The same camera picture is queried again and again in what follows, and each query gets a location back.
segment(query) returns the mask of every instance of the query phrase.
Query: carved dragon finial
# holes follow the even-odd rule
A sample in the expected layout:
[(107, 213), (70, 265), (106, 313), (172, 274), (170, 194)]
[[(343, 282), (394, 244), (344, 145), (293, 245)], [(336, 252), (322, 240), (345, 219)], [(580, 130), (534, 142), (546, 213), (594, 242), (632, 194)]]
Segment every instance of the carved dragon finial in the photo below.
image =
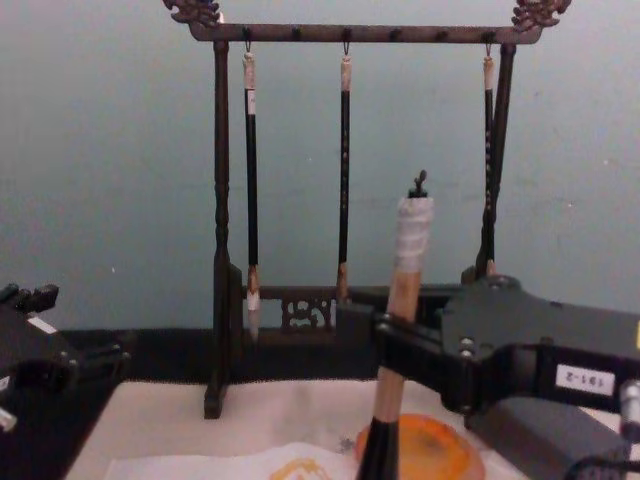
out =
[(177, 7), (171, 14), (178, 23), (186, 23), (190, 27), (215, 27), (220, 20), (220, 4), (212, 0), (162, 0), (169, 10)]
[(560, 20), (554, 15), (562, 15), (572, 0), (517, 0), (512, 18), (516, 30), (526, 32), (535, 27), (553, 27)]

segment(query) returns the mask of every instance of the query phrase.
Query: white table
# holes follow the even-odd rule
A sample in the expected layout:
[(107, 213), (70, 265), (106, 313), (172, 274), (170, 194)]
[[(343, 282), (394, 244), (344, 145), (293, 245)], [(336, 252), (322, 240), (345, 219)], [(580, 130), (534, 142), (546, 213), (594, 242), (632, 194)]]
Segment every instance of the white table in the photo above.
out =
[[(249, 455), (292, 442), (341, 451), (348, 443), (344, 440), (354, 440), (371, 420), (375, 382), (231, 386), (218, 420), (203, 419), (204, 392), (201, 385), (123, 383), (66, 480), (101, 480), (114, 459)], [(488, 480), (526, 478), (468, 432), (459, 415), (442, 407), (437, 393), (407, 382), (402, 411), (430, 415), (455, 428), (481, 452)], [(615, 415), (588, 412), (610, 428), (617, 427)]]

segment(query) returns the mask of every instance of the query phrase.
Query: gray wall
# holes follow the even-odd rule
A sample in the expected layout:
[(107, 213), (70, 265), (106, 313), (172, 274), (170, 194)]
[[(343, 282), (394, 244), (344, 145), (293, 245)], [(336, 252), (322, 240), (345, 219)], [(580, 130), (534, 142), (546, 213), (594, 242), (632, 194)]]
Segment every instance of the gray wall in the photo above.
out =
[[(640, 311), (640, 5), (576, 0), (516, 58), (499, 269), (538, 295)], [(227, 21), (507, 24), (510, 0), (227, 2)], [(255, 45), (265, 284), (334, 282), (341, 45)], [(230, 249), (246, 271), (241, 57), (230, 52)], [(352, 47), (353, 284), (390, 278), (397, 198), (437, 202), (425, 281), (479, 246), (480, 46)], [(0, 282), (56, 282), (59, 327), (212, 315), (213, 64), (160, 0), (5, 1)]]

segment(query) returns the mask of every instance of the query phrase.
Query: orange dish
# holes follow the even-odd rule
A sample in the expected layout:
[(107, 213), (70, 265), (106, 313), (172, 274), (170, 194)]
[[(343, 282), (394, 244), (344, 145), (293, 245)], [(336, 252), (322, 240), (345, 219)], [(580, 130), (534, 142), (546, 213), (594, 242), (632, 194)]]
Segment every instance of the orange dish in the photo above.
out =
[[(484, 480), (478, 452), (453, 428), (424, 415), (401, 415), (400, 480)], [(362, 461), (369, 427), (358, 434), (356, 459)]]

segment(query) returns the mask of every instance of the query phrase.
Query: white label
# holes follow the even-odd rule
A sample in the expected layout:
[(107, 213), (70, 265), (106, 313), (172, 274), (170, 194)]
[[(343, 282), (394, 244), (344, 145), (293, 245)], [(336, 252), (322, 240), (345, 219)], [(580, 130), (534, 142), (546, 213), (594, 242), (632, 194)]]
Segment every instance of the white label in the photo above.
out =
[(611, 397), (615, 389), (616, 376), (609, 372), (558, 365), (556, 386), (595, 393)]
[(256, 91), (255, 90), (247, 91), (247, 111), (249, 115), (256, 114)]
[(57, 330), (49, 325), (47, 322), (42, 320), (40, 317), (30, 317), (28, 322), (34, 327), (39, 328), (44, 333), (51, 335), (52, 333), (56, 333)]

